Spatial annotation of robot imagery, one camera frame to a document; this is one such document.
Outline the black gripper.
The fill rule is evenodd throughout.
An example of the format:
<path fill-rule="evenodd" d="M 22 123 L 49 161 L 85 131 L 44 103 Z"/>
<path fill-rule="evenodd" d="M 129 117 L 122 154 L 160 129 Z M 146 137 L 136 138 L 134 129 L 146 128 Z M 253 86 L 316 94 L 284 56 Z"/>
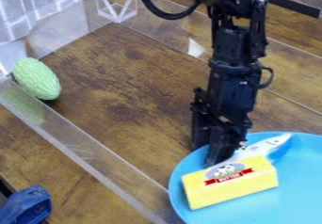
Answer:
<path fill-rule="evenodd" d="M 193 90 L 190 147 L 197 150 L 208 143 L 204 164 L 209 167 L 228 159 L 245 140 L 252 126 L 247 114 L 255 105 L 261 71 L 216 60 L 208 67 L 207 89 Z"/>

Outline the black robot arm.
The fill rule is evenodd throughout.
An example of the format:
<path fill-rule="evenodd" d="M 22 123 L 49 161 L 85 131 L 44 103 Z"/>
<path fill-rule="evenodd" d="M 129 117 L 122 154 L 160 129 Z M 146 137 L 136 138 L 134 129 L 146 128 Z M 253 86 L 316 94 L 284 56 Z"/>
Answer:
<path fill-rule="evenodd" d="M 265 67 L 267 0 L 197 0 L 211 20 L 212 56 L 207 88 L 194 88 L 192 147 L 208 147 L 204 164 L 212 166 L 247 145 L 247 130 Z"/>

